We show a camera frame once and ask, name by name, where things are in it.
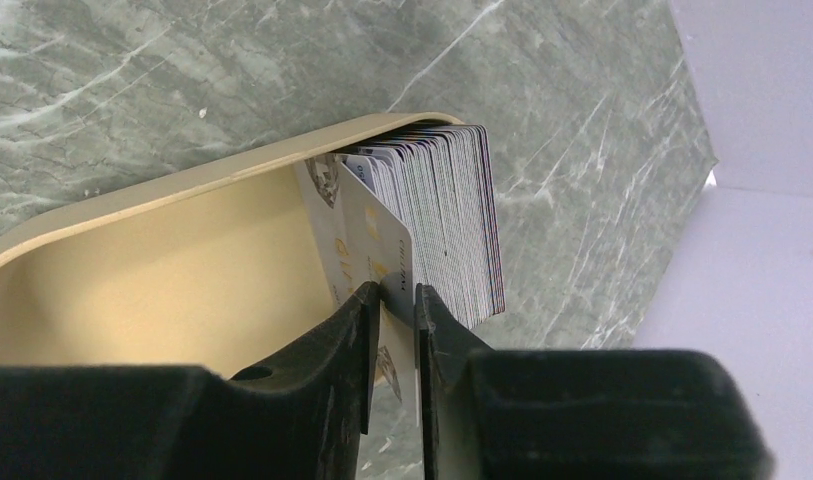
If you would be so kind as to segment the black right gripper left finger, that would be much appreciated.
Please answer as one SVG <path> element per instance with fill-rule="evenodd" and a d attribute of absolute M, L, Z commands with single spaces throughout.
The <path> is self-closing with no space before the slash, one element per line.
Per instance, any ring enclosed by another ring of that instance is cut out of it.
<path fill-rule="evenodd" d="M 229 379 L 196 365 L 0 367 L 0 479 L 351 479 L 380 293 Z"/>

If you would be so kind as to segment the stack of credit cards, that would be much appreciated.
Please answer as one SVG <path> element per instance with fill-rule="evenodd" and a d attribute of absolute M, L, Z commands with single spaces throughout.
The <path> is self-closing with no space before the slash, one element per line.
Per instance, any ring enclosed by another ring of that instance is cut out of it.
<path fill-rule="evenodd" d="M 414 280 L 472 329 L 506 308 L 487 131 L 410 127 L 340 149 L 370 161 L 370 189 L 412 237 Z"/>

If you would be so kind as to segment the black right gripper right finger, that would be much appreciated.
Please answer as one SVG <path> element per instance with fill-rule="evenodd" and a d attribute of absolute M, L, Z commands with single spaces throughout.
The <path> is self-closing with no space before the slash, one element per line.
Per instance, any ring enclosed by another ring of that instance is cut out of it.
<path fill-rule="evenodd" d="M 420 285 L 428 479 L 769 479 L 736 382 L 692 350 L 496 350 Z"/>

